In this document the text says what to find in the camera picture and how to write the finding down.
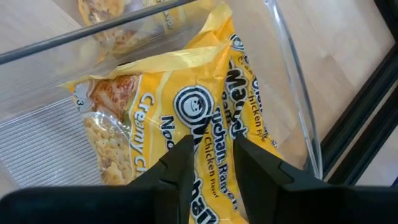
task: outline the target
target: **instant noodle package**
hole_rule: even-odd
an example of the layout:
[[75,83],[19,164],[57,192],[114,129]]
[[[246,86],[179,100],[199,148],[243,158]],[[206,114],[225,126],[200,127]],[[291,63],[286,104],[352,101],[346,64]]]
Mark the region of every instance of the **instant noodle package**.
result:
[[[80,1],[89,10],[89,1]],[[100,11],[111,1],[90,5]],[[108,16],[124,10],[107,5]],[[256,76],[220,4],[186,49],[127,63],[109,75],[64,84],[73,92],[104,184],[124,185],[185,135],[194,139],[190,223],[245,223],[238,209],[233,141],[238,134],[280,157],[262,119]]]

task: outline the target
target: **ridged plastic bottom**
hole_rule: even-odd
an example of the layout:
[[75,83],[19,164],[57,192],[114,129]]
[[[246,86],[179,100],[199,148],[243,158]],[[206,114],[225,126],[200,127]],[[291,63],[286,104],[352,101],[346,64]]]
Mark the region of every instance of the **ridged plastic bottom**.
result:
[[20,187],[101,184],[72,98],[0,124],[0,160]]

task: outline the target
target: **plastic container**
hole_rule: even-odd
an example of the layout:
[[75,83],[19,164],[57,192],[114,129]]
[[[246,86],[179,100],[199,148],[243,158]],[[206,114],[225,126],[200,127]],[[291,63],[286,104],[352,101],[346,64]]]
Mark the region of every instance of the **plastic container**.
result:
[[[65,11],[75,3],[57,1]],[[37,185],[101,184],[95,152],[71,94],[59,84],[82,75],[106,75],[121,63],[182,49],[201,29],[210,9],[199,9],[173,32],[151,37],[127,54],[98,60],[95,36],[134,27],[189,1],[169,1],[0,55],[0,194]],[[236,33],[257,75],[263,117],[284,159],[322,177],[312,109],[293,42],[275,1],[227,3]]]

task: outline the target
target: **wooden floor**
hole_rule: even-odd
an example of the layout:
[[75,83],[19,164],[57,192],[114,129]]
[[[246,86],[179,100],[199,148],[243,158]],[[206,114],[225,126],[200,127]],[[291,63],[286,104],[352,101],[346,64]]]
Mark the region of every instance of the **wooden floor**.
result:
[[[1,1],[0,52],[79,29],[68,2]],[[226,2],[261,84],[266,124],[285,158],[300,167],[307,153],[269,13],[262,0]],[[393,38],[373,0],[279,0],[279,5],[323,138],[392,47]],[[12,188],[1,176],[0,195]]]

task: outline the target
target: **clear plastic bin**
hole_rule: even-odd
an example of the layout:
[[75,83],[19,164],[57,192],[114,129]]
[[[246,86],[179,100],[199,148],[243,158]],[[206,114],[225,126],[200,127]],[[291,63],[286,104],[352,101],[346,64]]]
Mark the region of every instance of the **clear plastic bin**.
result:
[[[76,17],[74,1],[54,1]],[[101,184],[82,118],[71,94],[59,84],[87,74],[106,75],[121,63],[184,48],[209,10],[198,9],[197,19],[106,60],[98,60],[100,47],[94,36],[117,26],[136,26],[186,2],[168,1],[125,13],[0,55],[1,194],[37,185]],[[265,124],[279,151],[287,162],[321,178],[320,145],[308,93],[277,4],[273,0],[227,3],[257,75]]]

